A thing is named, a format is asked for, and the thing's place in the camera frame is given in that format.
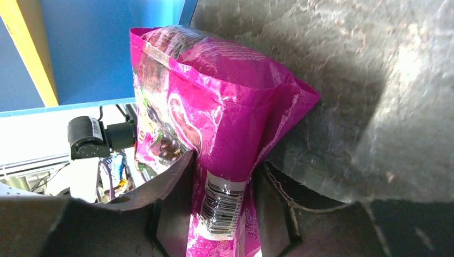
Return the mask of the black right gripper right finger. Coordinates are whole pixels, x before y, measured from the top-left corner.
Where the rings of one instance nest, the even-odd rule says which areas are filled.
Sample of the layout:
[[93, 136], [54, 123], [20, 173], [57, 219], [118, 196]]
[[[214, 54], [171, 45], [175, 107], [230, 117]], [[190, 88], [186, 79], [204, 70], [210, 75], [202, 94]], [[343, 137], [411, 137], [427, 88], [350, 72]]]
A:
[[453, 203], [342, 203], [268, 162], [253, 185], [263, 256], [453, 256]]

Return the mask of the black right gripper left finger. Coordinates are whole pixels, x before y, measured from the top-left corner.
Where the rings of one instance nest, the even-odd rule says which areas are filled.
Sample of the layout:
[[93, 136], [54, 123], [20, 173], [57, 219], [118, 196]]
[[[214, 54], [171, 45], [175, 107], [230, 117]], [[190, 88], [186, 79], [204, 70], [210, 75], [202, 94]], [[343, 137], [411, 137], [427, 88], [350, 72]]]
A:
[[3, 187], [1, 256], [185, 256], [194, 155], [109, 203]]

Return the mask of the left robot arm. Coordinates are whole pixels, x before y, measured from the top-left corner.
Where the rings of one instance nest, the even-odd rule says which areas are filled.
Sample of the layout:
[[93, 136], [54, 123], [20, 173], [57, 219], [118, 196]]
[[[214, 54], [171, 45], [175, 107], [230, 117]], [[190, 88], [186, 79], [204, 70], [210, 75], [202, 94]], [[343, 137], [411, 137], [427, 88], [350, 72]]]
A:
[[123, 121], [106, 124], [102, 117], [80, 116], [69, 121], [67, 137], [72, 197], [106, 203], [134, 189], [133, 147], [137, 115], [133, 104], [116, 108]]

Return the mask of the purple candy bag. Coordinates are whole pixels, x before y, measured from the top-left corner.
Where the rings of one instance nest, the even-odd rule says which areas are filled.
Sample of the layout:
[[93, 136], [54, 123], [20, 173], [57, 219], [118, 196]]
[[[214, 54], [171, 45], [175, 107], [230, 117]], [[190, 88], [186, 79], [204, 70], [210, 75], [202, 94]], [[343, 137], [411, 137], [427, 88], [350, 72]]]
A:
[[250, 179], [320, 95], [281, 63], [182, 26], [130, 30], [135, 165], [157, 176], [196, 153], [183, 256], [261, 248]]

